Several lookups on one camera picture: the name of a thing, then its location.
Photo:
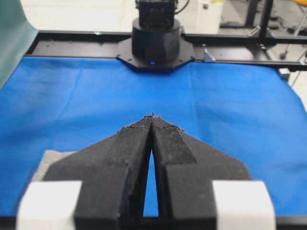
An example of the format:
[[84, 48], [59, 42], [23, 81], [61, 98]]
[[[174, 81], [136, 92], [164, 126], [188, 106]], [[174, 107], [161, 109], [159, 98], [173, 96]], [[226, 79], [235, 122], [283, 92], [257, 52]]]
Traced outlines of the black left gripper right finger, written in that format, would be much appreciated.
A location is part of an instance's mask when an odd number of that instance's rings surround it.
[[213, 180], [252, 179], [241, 161], [152, 117], [159, 216], [173, 230], [215, 230]]

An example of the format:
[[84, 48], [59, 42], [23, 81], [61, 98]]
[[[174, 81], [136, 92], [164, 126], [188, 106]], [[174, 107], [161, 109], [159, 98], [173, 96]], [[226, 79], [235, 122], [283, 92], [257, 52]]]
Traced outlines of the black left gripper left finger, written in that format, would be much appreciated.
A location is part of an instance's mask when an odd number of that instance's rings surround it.
[[141, 219], [151, 144], [152, 117], [49, 167], [44, 181], [82, 182], [74, 212], [78, 230], [119, 230], [123, 221]]

